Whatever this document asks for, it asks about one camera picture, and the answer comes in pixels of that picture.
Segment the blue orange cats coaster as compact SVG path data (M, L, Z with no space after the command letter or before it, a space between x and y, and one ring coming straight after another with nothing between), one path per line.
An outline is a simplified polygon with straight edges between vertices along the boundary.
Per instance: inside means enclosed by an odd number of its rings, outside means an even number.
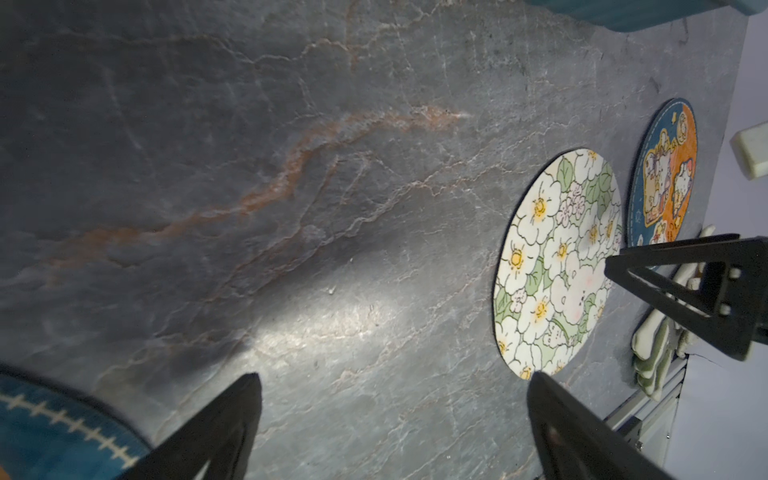
M654 115L638 149L626 207L626 245L674 242L694 187L698 135L694 110L684 98Z

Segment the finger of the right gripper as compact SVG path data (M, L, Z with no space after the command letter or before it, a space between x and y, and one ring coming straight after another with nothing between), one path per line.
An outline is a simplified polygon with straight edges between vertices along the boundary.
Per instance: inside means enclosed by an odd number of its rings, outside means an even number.
M659 274L658 266L704 266L699 288ZM739 361L767 343L767 238L735 233L624 248L605 275L723 354Z

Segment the teal plastic storage box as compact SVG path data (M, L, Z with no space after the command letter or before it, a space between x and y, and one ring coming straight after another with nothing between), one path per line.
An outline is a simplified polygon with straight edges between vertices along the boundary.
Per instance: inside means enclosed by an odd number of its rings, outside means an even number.
M730 8L745 16L767 9L767 0L532 0L528 4L619 33L631 33L721 8Z

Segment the white green floral coaster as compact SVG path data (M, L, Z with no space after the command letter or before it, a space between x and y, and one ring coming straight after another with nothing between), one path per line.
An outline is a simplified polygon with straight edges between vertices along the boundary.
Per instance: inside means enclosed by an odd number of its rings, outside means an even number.
M554 375L583 348L605 310L605 261L622 237L618 182L595 151L566 152L533 181L512 216L493 289L497 348L520 379Z

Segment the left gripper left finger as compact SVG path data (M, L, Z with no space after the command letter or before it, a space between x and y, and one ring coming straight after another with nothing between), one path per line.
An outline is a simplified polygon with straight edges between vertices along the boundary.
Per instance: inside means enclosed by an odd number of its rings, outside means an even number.
M244 374L122 479L242 479L262 413L262 383Z

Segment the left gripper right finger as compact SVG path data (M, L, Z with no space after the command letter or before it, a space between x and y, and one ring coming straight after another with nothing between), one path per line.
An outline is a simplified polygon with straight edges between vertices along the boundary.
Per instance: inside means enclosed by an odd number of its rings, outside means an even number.
M671 479L549 375L532 374L526 400L546 479Z

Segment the blue orange animals coaster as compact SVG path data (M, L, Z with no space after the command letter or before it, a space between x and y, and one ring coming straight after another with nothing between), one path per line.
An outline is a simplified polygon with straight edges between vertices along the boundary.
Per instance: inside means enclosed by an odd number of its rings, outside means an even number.
M1 369L3 479L115 479L151 450L95 402Z

